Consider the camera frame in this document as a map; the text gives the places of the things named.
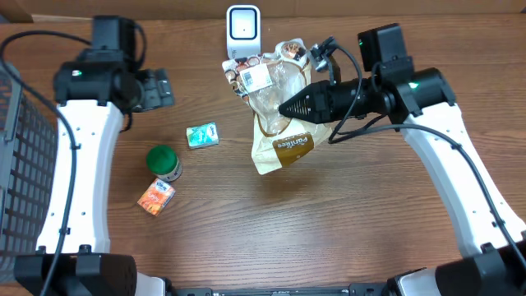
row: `brown label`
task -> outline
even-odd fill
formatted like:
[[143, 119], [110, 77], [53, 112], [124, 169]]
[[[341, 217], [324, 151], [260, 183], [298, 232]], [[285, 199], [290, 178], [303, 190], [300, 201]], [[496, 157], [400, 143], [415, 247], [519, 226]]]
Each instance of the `brown label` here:
[[273, 141], [272, 146], [278, 155], [281, 165], [287, 166], [312, 150], [314, 141], [311, 133], [307, 132]]

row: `snack bag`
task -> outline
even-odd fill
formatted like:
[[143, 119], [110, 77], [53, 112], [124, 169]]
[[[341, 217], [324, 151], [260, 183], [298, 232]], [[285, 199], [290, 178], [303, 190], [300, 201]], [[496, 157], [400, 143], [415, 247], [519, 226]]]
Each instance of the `snack bag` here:
[[236, 95], [254, 111], [252, 160], [259, 174], [299, 160], [327, 139], [325, 124], [286, 118], [278, 107], [311, 83], [311, 64], [301, 39], [276, 45], [273, 53], [223, 62]]
[[175, 195], [175, 189], [170, 184], [157, 178], [137, 203], [150, 214], [159, 215], [173, 195]]

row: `teal packet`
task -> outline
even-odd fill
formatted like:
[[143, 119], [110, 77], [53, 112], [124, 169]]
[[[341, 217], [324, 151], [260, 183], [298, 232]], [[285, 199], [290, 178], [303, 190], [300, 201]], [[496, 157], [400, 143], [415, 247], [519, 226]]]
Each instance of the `teal packet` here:
[[207, 123], [199, 127], [188, 127], [187, 138], [190, 149], [219, 144], [219, 135], [215, 123]]

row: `orange packet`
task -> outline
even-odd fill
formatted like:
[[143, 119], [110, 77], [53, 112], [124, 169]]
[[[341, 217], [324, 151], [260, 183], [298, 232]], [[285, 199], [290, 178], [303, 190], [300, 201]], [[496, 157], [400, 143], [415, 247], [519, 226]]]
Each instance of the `orange packet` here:
[[150, 214], [157, 216], [174, 195], [175, 188], [157, 178], [137, 203]]

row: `basket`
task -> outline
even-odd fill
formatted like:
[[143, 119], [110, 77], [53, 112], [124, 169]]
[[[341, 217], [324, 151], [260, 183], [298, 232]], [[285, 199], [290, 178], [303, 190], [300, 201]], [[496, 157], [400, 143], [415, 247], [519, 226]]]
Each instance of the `basket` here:
[[14, 281], [17, 255], [35, 253], [49, 207], [57, 154], [53, 125], [1, 66], [0, 137], [1, 284]]

